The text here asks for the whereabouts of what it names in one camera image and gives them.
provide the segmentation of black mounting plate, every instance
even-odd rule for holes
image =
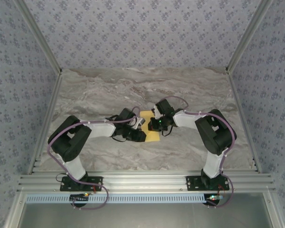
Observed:
[[[85,182],[89,183],[96,183],[96,184],[103,184],[103,177],[87,177]],[[101,191],[101,187],[92,185],[81,185],[74,182],[70,177],[66,176],[63,177],[61,180],[60,191],[84,191],[84,192],[91,192],[91,191]]]
[[[206,188],[206,186],[201,181],[201,176],[187,176],[186,177],[186,184],[187,184],[187,190],[188,191],[218,191],[222,190],[219,188],[219,185],[221,185],[225,191],[229,190],[229,184],[225,184],[225,182],[228,182],[228,179],[223,176],[217,176],[216,177],[216,184],[213,186],[213,188],[209,189]]]

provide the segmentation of white arm segment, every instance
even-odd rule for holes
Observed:
[[[156,107],[156,105],[154,105],[154,115],[155,115],[155,119],[158,120],[159,118],[162,117],[162,114],[160,113],[160,111],[158,111],[158,108]]]
[[[103,123],[87,123],[85,124],[92,131],[89,135],[89,139],[96,137],[111,137],[114,133],[116,127],[113,123],[103,122]]]
[[[200,119],[203,116],[200,115],[188,115],[185,114],[184,110],[180,110],[173,116],[173,120],[178,127],[188,127],[197,129],[195,121]]]
[[[178,127],[188,127],[197,129],[195,121],[199,118],[204,117],[200,115],[188,115],[185,114],[183,110],[177,112],[173,116],[173,120]],[[221,155],[207,153],[206,164],[204,166],[204,172],[210,178],[215,178],[219,175],[219,165],[223,158],[223,153]]]
[[[210,152],[207,153],[206,164],[203,168],[204,173],[210,178],[215,178],[219,175],[219,165],[222,161],[224,153],[221,155],[212,154]]]
[[[85,124],[85,126],[89,127],[92,130],[88,139],[102,137],[102,136],[111,137],[116,129],[113,123],[105,123],[105,122],[88,123]],[[71,161],[63,162],[63,165],[76,180],[80,180],[86,174],[86,170],[82,166],[79,156],[77,156]]]
[[[86,173],[86,170],[81,164],[79,156],[73,160],[62,163],[66,167],[68,173],[70,173],[76,180],[80,180]]]
[[[131,120],[129,125],[132,126],[133,129],[137,129],[138,126],[142,126],[144,122],[144,118],[137,117],[136,119]]]

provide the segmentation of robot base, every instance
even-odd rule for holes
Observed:
[[[103,184],[103,177],[85,177],[84,182]],[[84,192],[93,192],[101,191],[101,187],[78,184],[74,182],[70,177],[63,177],[61,180],[60,191],[84,191]]]
[[[206,181],[203,180],[204,176],[187,176],[186,183],[187,183],[187,190],[188,191],[219,191],[223,190],[220,188],[222,186],[225,191],[229,190],[228,179],[221,175],[215,178],[208,178]]]

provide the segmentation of metal extrusion rail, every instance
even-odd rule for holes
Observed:
[[[235,193],[275,190],[270,174],[241,170],[226,170],[225,173],[231,178]],[[200,175],[200,171],[94,171],[88,174],[89,176],[102,176],[103,185],[111,193],[188,193],[185,177]],[[60,183],[56,181],[56,175],[57,172],[36,172],[33,175],[23,175],[17,191],[25,193],[60,192]],[[194,191],[192,193],[210,192]]]

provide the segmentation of cable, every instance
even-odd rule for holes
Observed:
[[[225,197],[225,189],[223,188],[223,186],[221,186],[220,184],[218,184],[218,188],[221,188],[221,189],[224,190],[224,195],[223,195],[223,197]]]
[[[55,177],[55,179],[56,179],[57,182],[62,183],[62,181],[57,180],[57,177],[58,177],[59,175],[62,175],[62,174],[63,174],[63,175],[66,175],[66,173],[63,173],[63,172],[62,172],[62,173],[57,174],[57,176]]]
[[[223,170],[223,163],[224,163],[224,161],[225,161],[226,154],[233,148],[234,143],[235,143],[235,135],[234,135],[234,132],[233,132],[231,126],[230,126],[229,123],[228,123],[226,120],[224,120],[222,117],[220,117],[220,116],[218,116],[218,115],[215,115],[215,114],[213,114],[213,113],[202,113],[202,112],[200,112],[200,113],[190,113],[190,112],[187,112],[187,111],[186,111],[186,108],[189,107],[189,104],[188,104],[188,102],[187,102],[185,99],[183,99],[183,98],[181,98],[181,97],[179,97],[179,96],[167,96],[167,97],[165,97],[165,98],[163,98],[163,99],[167,99],[167,98],[170,98],[170,97],[174,97],[174,98],[180,99],[180,100],[182,100],[183,102],[186,103],[186,107],[184,108],[184,113],[185,113],[185,114],[188,114],[188,115],[197,115],[197,116],[198,116],[198,115],[210,115],[210,116],[212,116],[212,117],[215,117],[215,118],[219,119],[219,120],[220,120],[221,122],[223,122],[223,123],[226,125],[226,127],[229,129],[229,131],[230,131],[230,133],[231,133],[232,143],[231,143],[231,145],[229,146],[229,148],[228,148],[226,151],[223,152],[223,158],[222,158],[221,163],[220,163],[220,165],[219,165],[219,173],[220,173],[221,176],[223,176],[223,177],[225,177],[225,178],[228,179],[228,181],[229,181],[229,183],[230,183],[230,185],[231,185],[231,196],[230,196],[230,198],[229,198],[224,204],[219,205],[219,206],[217,206],[215,203],[213,203],[213,202],[207,200],[207,202],[211,203],[212,205],[216,206],[217,208],[221,208],[221,207],[223,207],[223,206],[229,204],[229,203],[230,203],[230,200],[232,199],[233,194],[234,194],[234,187],[233,187],[233,183],[232,183],[231,179],[230,179],[227,175],[223,174],[223,171],[222,171],[222,170]]]
[[[91,185],[91,186],[98,186],[98,187],[101,187],[105,190],[106,192],[106,198],[105,198],[105,201],[99,205],[98,207],[95,207],[95,208],[78,208],[78,207],[74,207],[74,209],[82,209],[82,210],[97,210],[97,209],[100,209],[102,207],[104,207],[109,199],[109,191],[108,189],[103,186],[102,184],[96,184],[96,183],[89,183],[89,182],[84,182],[84,181],[79,181],[77,179],[75,179],[72,174],[70,174],[68,172],[68,170],[66,169],[66,167],[64,167],[64,165],[54,156],[51,154],[50,152],[50,149],[51,149],[51,146],[53,145],[53,143],[60,137],[62,136],[65,132],[69,131],[70,129],[72,128],[75,128],[77,126],[80,126],[80,125],[83,125],[83,124],[90,124],[90,123],[93,123],[93,124],[97,124],[97,123],[106,123],[106,122],[109,122],[109,123],[113,123],[113,124],[120,124],[120,123],[125,123],[125,122],[128,122],[128,121],[131,121],[133,119],[137,118],[137,115],[133,116],[132,118],[130,119],[127,119],[127,120],[120,120],[120,121],[108,121],[108,120],[102,120],[102,121],[82,121],[82,122],[79,122],[79,123],[76,123],[76,124],[73,124],[69,127],[67,127],[66,129],[62,130],[60,133],[58,133],[53,139],[52,141],[48,144],[47,146],[47,154],[52,158],[54,159],[58,165],[60,165],[60,167],[66,172],[66,174],[75,182],[79,183],[79,184],[85,184],[85,185]]]
[[[108,120],[114,120],[116,117],[118,117],[118,115],[112,115],[108,118]]]
[[[121,141],[121,140],[118,140],[118,139],[113,138],[113,137],[112,137],[112,139],[114,139],[115,141],[120,142],[120,143],[124,143],[125,141],[127,141],[127,139],[125,139],[124,141]]]
[[[138,114],[136,114],[136,118],[137,118],[137,117],[140,117],[141,109],[139,108],[139,106],[135,106],[135,107],[131,110],[131,112],[133,112],[134,109],[138,109]]]
[[[166,135],[163,134],[163,130],[162,130],[162,131],[161,131],[161,135],[164,136],[164,137],[168,136],[169,134],[171,134],[172,129],[173,129],[173,126],[171,126],[169,133],[166,134]]]
[[[179,100],[182,100],[186,104],[186,106],[183,108],[184,110],[189,107],[189,103],[184,98],[181,98],[179,96],[167,96],[167,97],[162,98],[160,101],[164,99],[168,99],[168,98],[177,98]]]

